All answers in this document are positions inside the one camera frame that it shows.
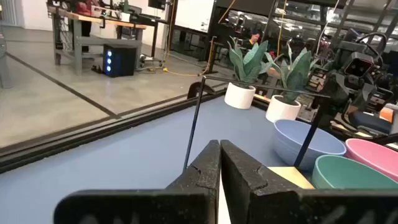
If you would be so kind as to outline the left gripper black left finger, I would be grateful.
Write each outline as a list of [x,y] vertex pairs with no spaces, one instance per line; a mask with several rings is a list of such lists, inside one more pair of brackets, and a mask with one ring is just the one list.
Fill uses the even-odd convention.
[[79,190],[57,204],[53,222],[217,223],[221,147],[211,140],[165,189]]

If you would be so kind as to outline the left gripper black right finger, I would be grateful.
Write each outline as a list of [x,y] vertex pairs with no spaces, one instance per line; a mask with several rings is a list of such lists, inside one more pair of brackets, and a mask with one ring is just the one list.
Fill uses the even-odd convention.
[[231,223],[397,223],[397,191],[302,189],[229,140],[221,178]]

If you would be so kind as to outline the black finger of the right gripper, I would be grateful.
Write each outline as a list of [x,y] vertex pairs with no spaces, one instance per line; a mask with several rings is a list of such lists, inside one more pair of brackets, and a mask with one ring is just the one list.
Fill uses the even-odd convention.
[[336,70],[314,68],[308,80],[309,90],[320,95],[336,96],[338,92],[337,74]]
[[392,91],[370,84],[363,86],[362,94],[365,99],[364,109],[383,109],[394,96]]

